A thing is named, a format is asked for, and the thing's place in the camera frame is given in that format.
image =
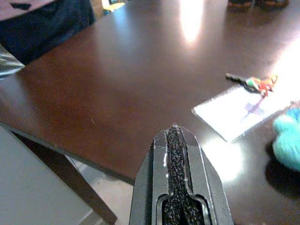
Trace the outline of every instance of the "tabletop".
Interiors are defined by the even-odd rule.
[[[177,123],[218,171],[236,224],[299,223],[299,174],[271,155],[271,119],[227,143],[191,109],[233,85],[226,72],[294,75],[300,2],[226,4],[130,1],[0,82],[1,124],[132,183],[153,137]]]

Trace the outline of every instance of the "table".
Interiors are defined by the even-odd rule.
[[[225,143],[191,109],[232,86],[225,72],[297,69],[299,7],[130,1],[0,82],[0,122],[130,183],[154,135],[177,123],[219,172],[236,224],[297,224],[300,178],[270,155],[272,121]]]

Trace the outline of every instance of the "person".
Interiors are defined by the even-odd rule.
[[[93,24],[90,0],[0,1],[0,44],[24,65]]]
[[[264,8],[282,8],[289,0],[255,0],[255,3]],[[250,8],[252,0],[228,0],[228,6],[232,8]]]

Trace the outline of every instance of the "black plastic object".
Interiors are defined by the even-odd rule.
[[[233,225],[220,178],[184,127],[154,138],[135,179],[129,225]]]

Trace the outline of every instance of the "table leg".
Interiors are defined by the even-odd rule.
[[[115,214],[63,154],[55,152],[16,133],[14,134],[96,213],[98,213],[104,221],[110,225],[113,225],[116,222],[117,217]]]

